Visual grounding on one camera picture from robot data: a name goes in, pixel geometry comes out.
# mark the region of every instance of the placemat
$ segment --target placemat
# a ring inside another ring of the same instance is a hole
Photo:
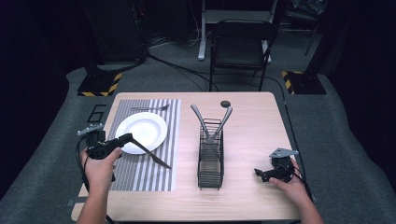
[[[158,107],[168,105],[167,110],[131,110],[131,107]],[[155,163],[149,154],[133,155],[122,152],[121,158],[116,160],[111,190],[134,191],[171,191],[176,183],[178,126],[180,115],[179,99],[153,99],[153,100],[120,100],[113,124],[108,134],[108,139],[115,138],[119,125],[135,113],[151,112],[161,116],[167,125],[167,135],[163,143],[152,150],[158,158],[172,167],[166,169]]]

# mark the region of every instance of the fork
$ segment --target fork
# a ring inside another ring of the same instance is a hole
[[[163,105],[159,107],[131,107],[131,110],[167,110],[170,105]]]

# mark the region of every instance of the black wire rack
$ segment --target black wire rack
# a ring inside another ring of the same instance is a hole
[[[204,119],[210,136],[215,133],[220,123],[219,119]],[[224,176],[223,130],[219,132],[212,143],[208,143],[204,128],[201,126],[197,175],[200,189],[221,188]]]

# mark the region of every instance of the hand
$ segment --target hand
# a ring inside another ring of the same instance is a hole
[[[291,159],[291,162],[293,163],[293,166],[297,168],[295,170],[295,175],[300,175],[297,162],[294,159]],[[302,203],[306,203],[306,201],[310,201],[310,199],[306,193],[303,182],[295,175],[293,175],[293,178],[289,183],[285,183],[273,177],[269,179],[269,182],[274,186],[277,186],[279,189],[282,189],[286,196],[298,206]]]
[[[81,164],[85,166],[85,175],[90,183],[90,192],[93,190],[109,191],[113,176],[113,164],[120,154],[121,149],[117,147],[106,158],[94,160],[88,157],[87,148],[81,151]]]

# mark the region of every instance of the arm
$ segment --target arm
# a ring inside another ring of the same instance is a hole
[[[295,168],[298,169],[298,164],[295,160],[291,160]],[[324,223],[318,209],[309,199],[306,194],[303,182],[296,176],[293,176],[289,183],[285,183],[276,178],[271,177],[270,183],[282,189],[286,196],[296,205],[301,217],[302,224],[320,224]]]
[[[87,150],[81,151],[81,162],[85,165],[85,174],[90,183],[87,201],[82,207],[77,223],[105,223],[107,196],[113,175],[113,163],[120,156],[120,148],[116,148],[103,160],[88,157]]]

